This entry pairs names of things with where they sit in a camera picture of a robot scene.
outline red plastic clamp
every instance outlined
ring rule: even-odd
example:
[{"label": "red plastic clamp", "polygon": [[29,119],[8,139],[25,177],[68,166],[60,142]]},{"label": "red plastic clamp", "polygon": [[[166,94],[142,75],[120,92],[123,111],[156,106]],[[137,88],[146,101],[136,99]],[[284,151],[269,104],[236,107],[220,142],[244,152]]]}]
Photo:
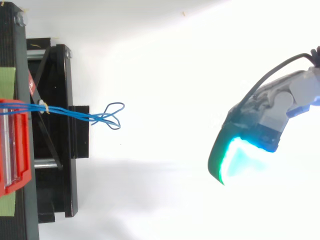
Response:
[{"label": "red plastic clamp", "polygon": [[[23,103],[0,99],[3,103]],[[0,108],[0,113],[19,109]],[[0,115],[0,197],[24,187],[31,180],[28,113]]]}]

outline red label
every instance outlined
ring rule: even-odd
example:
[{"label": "red label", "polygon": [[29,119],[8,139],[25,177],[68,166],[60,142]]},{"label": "red label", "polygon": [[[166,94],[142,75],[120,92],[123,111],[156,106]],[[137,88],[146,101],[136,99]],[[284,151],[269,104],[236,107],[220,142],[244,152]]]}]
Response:
[{"label": "red label", "polygon": [[34,79],[31,76],[31,73],[29,71],[29,92],[30,92],[31,96],[34,95],[35,90],[36,90],[36,85],[35,85]]}]

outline silver rod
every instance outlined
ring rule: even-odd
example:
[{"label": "silver rod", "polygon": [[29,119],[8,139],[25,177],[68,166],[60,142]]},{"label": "silver rod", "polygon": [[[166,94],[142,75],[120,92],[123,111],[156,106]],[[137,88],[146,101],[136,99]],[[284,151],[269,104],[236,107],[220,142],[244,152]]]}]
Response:
[{"label": "silver rod", "polygon": [[[3,113],[7,113],[8,109],[3,109]],[[3,173],[4,173],[4,186],[10,186],[11,180],[11,154],[10,154],[10,137],[9,137],[9,116],[1,116],[1,138],[2,138],[2,151],[3,151]]]},{"label": "silver rod", "polygon": [[35,169],[52,169],[57,167],[56,161],[53,158],[37,158],[34,160]]},{"label": "silver rod", "polygon": [[45,54],[46,50],[28,50],[26,51],[26,57],[28,60],[41,60]]}]

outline white background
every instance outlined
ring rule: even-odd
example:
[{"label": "white background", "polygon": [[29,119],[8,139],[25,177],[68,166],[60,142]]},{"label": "white background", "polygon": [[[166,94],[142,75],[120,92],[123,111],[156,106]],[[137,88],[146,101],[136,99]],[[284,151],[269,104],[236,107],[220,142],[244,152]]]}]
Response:
[{"label": "white background", "polygon": [[75,105],[126,104],[121,130],[90,128],[79,212],[41,224],[41,240],[320,238],[320,109],[290,120],[267,181],[227,187],[207,170],[228,110],[275,65],[320,45],[320,1],[14,2],[28,37],[72,49]]}]

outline glowing cyan light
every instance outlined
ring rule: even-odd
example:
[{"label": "glowing cyan light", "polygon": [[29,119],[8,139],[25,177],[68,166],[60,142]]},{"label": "glowing cyan light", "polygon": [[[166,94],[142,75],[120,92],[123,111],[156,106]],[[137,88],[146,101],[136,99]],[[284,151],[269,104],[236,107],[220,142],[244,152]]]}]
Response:
[{"label": "glowing cyan light", "polygon": [[252,145],[240,137],[234,138],[222,160],[219,178],[223,184],[237,176],[250,176],[267,168],[271,152]]}]

